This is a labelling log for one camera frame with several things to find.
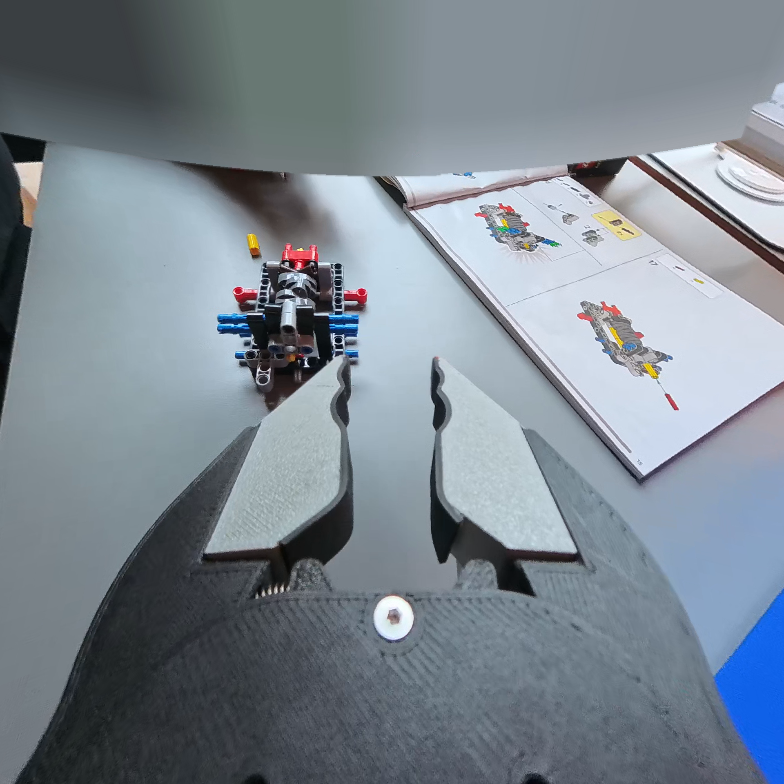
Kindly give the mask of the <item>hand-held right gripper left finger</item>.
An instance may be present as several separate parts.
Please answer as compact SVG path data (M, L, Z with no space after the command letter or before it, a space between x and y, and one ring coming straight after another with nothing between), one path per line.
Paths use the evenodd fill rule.
M258 426L204 556L325 564L354 521L348 443L350 362L329 361Z

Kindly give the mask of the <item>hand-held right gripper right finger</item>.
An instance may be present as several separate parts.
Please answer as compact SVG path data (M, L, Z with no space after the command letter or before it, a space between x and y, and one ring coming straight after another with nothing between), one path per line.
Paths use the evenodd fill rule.
M445 359L432 360L430 533L440 563L576 561L524 428Z

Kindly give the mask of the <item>lego chassis assembly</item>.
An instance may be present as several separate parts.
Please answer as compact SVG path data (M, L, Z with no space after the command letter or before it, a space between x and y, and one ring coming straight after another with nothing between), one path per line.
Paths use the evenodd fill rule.
M313 317L329 314L333 358L359 361L355 347L359 312L367 304L365 288L348 289L344 267L338 262L320 260L319 248L306 249L285 245L280 260L266 261L260 268L258 286L235 287L233 296L238 311L218 314L216 330L222 335L241 338L242 347L234 357L240 367L249 369L260 394L272 392L278 377L289 377L299 384L313 376L329 361L319 359L314 341ZM280 334L281 302L296 299L296 341L289 343ZM263 311L269 335L268 350L258 350L245 314Z

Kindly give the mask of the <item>lego instruction booklet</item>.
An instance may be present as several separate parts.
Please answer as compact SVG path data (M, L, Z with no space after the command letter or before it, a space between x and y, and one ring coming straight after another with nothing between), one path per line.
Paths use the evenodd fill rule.
M566 166L380 180L637 479L782 386L782 324Z

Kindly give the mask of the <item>lego set box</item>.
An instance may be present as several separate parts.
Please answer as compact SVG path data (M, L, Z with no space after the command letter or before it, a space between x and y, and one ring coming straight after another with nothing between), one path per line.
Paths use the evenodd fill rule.
M579 162L567 165L570 176L579 180L589 178L613 178L621 171L628 158L613 158L607 160Z

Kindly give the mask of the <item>blue plastic bin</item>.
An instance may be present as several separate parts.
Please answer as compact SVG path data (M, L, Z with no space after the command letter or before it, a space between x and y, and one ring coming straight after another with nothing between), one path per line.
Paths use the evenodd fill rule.
M718 671L731 719L770 783L783 782L783 593Z

